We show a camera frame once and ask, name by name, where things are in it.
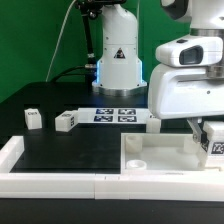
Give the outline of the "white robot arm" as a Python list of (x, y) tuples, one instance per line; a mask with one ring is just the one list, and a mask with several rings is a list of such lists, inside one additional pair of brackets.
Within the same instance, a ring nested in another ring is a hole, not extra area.
[(194, 140), (207, 143), (200, 119), (224, 114), (224, 0), (160, 0), (173, 20), (188, 22), (190, 32), (155, 51), (159, 64), (142, 79), (137, 56), (137, 20), (120, 5), (103, 7), (103, 55), (93, 88), (108, 95), (148, 87), (149, 110), (157, 118), (185, 118)]

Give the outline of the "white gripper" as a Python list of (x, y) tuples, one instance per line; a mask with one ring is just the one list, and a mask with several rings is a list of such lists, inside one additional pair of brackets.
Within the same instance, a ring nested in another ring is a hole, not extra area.
[(148, 107), (159, 119), (188, 118), (193, 140), (206, 144), (202, 120), (193, 117), (224, 114), (224, 80), (208, 78), (205, 67), (172, 68), (159, 64), (150, 77)]

